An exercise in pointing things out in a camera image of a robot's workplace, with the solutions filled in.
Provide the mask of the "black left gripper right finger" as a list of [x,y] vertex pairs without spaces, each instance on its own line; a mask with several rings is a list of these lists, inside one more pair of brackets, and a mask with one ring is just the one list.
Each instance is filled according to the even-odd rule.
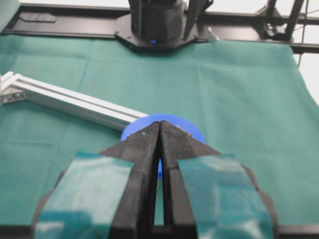
[[277,212],[252,170],[160,123],[165,223],[176,239],[276,239]]

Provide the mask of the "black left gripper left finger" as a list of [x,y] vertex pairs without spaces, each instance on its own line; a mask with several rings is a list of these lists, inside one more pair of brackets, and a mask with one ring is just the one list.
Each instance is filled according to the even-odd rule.
[[78,152],[38,213],[36,239],[141,239],[154,221],[160,124]]

